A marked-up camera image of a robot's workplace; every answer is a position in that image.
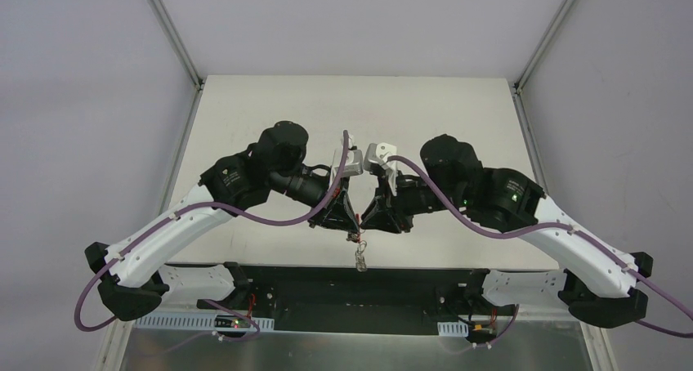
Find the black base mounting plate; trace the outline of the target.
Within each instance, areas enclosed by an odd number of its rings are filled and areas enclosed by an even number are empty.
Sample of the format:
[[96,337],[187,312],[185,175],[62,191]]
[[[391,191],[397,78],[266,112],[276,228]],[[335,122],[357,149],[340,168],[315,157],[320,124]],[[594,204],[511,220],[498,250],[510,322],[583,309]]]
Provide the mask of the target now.
[[512,314],[481,296],[484,269],[261,266],[226,263],[240,286],[220,305],[250,309],[275,330],[436,335],[440,322]]

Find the red handled metal keyring holder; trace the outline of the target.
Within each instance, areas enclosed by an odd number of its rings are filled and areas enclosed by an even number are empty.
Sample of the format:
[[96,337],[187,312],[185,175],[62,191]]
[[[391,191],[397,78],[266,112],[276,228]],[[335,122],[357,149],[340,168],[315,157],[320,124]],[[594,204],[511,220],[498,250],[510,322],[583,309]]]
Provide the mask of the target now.
[[360,231],[360,229],[357,229],[356,232],[349,232],[347,234],[346,240],[356,245],[355,268],[359,272],[366,272],[368,270],[368,267],[364,258],[364,252],[368,244],[365,240],[362,239],[361,235],[362,232]]

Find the left aluminium frame post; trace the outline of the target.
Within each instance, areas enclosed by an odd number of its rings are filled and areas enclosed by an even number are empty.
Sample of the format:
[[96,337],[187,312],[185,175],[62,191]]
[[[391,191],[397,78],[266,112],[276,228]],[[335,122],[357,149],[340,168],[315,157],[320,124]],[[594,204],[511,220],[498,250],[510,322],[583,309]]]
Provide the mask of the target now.
[[184,44],[181,35],[178,32],[175,23],[168,12],[164,0],[147,0],[150,4],[151,11],[159,23],[164,36],[169,41],[174,54],[181,63],[183,70],[186,72],[194,89],[199,92],[203,89],[204,78],[200,75],[198,68]]

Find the right aluminium frame post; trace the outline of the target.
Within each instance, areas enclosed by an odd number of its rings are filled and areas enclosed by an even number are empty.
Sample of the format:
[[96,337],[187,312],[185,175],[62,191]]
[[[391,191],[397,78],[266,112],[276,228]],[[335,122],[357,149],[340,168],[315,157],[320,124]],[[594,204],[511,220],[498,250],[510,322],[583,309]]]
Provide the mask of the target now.
[[536,68],[539,66],[539,62],[547,53],[548,48],[552,45],[552,42],[559,34],[559,31],[568,18],[568,15],[578,1],[579,0],[561,0],[561,3],[559,4],[553,17],[550,19],[547,28],[544,30],[538,44],[530,55],[530,58],[525,63],[519,77],[512,84],[516,94],[520,95],[525,90],[525,87],[533,76]]

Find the aluminium frame post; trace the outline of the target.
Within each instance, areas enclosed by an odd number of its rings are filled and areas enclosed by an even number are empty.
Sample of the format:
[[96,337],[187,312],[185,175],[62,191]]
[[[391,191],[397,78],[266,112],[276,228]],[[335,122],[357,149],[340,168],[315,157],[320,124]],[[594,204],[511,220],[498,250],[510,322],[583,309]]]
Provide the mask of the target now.
[[568,18],[568,15],[578,1],[579,0],[561,0],[561,3],[559,4],[553,17],[550,19],[547,28],[544,30],[538,44],[530,55],[530,58],[525,63],[519,77],[512,84],[516,94],[520,95],[525,90],[525,87],[533,76],[536,68],[539,66],[539,62],[547,53],[548,48],[552,45],[552,42],[559,34],[559,31]]
[[194,89],[199,92],[203,89],[204,78],[200,75],[198,68],[184,44],[181,35],[178,32],[175,23],[168,12],[164,0],[147,0],[150,4],[151,11],[159,23],[164,36],[169,41],[174,54],[181,63],[183,70],[186,72]]

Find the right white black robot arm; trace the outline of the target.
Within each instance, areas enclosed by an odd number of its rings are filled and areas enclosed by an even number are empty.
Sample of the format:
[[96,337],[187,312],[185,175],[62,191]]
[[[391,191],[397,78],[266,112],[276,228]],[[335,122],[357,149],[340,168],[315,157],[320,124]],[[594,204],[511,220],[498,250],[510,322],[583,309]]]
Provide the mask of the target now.
[[376,176],[378,187],[362,215],[362,229],[407,233],[415,216],[445,210],[492,239],[522,239],[558,264],[538,272],[484,271],[463,293],[468,310],[482,314],[509,305],[562,310],[604,329],[646,316],[648,297],[637,282],[651,274],[650,255],[619,251],[581,229],[529,177],[485,167],[470,144],[452,136],[427,141],[420,157],[422,167],[404,174],[395,146],[369,145],[364,169]]

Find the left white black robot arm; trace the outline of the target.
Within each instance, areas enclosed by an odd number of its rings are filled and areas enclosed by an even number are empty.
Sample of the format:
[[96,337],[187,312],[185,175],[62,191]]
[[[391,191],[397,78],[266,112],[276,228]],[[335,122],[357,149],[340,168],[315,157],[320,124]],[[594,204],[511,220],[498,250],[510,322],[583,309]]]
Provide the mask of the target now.
[[298,223],[357,235],[348,186],[363,171],[362,152],[344,136],[332,164],[307,166],[308,139],[304,127],[278,122],[244,151],[218,159],[177,204],[134,235],[88,246],[85,255],[95,274],[89,285],[114,318],[137,320],[171,304],[243,307],[249,282],[238,264],[174,266],[170,259],[231,219],[250,218],[250,209],[271,192],[308,207]]

